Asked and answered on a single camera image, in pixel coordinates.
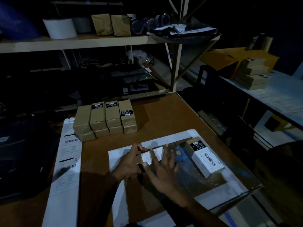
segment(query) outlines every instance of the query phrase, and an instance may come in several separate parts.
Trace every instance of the floor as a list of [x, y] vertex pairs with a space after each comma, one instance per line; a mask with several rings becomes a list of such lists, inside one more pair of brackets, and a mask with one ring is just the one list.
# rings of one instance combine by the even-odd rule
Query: floor
[[[198, 47], [183, 46], [180, 66], [185, 67], [191, 61], [191, 59], [196, 56], [198, 49]], [[177, 82], [176, 91], [182, 91], [187, 87], [192, 87], [192, 84], [195, 83], [195, 80], [197, 79], [201, 65], [203, 65], [201, 61], [196, 61], [193, 64], [189, 71], [184, 75], [185, 78], [181, 78]], [[153, 68], [167, 83], [170, 83], [171, 74], [169, 67], [166, 64], [155, 58]], [[205, 78], [206, 75], [204, 73], [201, 83], [205, 83]], [[276, 212], [272, 209], [259, 191], [254, 193], [253, 196], [254, 197], [248, 196], [247, 198], [243, 199], [235, 207], [222, 214], [219, 218], [230, 227], [270, 227], [276, 226], [275, 224], [283, 223], [282, 219], [276, 214]], [[263, 211], [255, 199], [262, 204], [268, 215]]]

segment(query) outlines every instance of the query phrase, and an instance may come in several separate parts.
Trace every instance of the wooden shelf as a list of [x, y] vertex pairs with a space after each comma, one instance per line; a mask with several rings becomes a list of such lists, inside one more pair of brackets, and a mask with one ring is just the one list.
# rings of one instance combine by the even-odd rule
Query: wooden shelf
[[100, 37], [96, 34], [83, 34], [75, 38], [53, 40], [49, 37], [41, 37], [28, 41], [9, 41], [0, 42], [0, 53], [19, 53], [19, 52], [36, 52], [64, 49], [80, 49], [80, 48], [98, 48], [112, 47], [124, 45], [140, 45], [140, 44], [157, 44], [165, 43], [164, 40], [155, 39], [149, 36], [138, 37]]

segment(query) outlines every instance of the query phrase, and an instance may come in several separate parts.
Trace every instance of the barcode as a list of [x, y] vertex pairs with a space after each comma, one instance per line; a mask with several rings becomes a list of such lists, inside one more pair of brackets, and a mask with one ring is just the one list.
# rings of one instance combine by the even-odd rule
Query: barcode
[[65, 143], [70, 143], [70, 142], [74, 142], [77, 141], [78, 139], [71, 139], [71, 140], [66, 140]]
[[207, 153], [204, 153], [205, 157], [210, 161], [210, 164], [212, 164], [213, 166], [215, 166], [215, 162], [211, 159], [211, 157], [209, 157], [209, 155]]
[[65, 169], [70, 169], [70, 168], [74, 168], [76, 166], [76, 164], [74, 165], [71, 165], [71, 166], [67, 166], [67, 167], [64, 167]]

